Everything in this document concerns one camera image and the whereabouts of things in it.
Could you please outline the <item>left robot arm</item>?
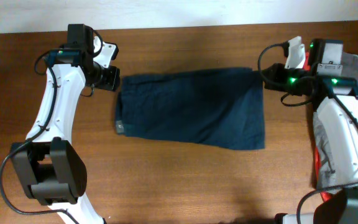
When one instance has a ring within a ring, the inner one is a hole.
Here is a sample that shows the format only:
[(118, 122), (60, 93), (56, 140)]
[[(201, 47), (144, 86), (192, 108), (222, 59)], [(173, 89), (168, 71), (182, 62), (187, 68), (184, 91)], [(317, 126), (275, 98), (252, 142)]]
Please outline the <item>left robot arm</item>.
[(15, 142), (3, 164), (11, 161), (29, 199), (47, 206), (65, 223), (105, 223), (86, 195), (87, 171), (71, 143), (76, 106), (85, 87), (116, 91), (120, 70), (110, 63), (114, 43), (85, 24), (68, 25), (67, 41), (39, 58), (47, 84), (38, 115), (24, 142)]

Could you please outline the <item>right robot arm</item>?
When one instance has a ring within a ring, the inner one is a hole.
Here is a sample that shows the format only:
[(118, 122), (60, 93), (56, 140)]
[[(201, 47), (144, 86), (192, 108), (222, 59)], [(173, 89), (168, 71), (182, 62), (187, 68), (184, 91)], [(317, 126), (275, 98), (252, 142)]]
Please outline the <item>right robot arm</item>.
[(313, 39), (307, 52), (294, 37), (279, 47), (286, 63), (258, 72), (266, 89), (308, 97), (327, 135), (336, 178), (306, 194), (295, 214), (276, 214), (275, 223), (358, 223), (358, 82), (342, 75), (343, 43)]

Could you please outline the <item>navy blue shorts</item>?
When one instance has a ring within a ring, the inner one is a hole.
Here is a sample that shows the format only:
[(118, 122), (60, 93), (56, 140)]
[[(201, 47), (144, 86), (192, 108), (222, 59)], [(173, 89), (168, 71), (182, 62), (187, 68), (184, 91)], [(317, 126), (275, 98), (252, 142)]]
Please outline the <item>navy blue shorts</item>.
[(114, 124), (127, 137), (263, 149), (262, 79), (246, 67), (124, 77)]

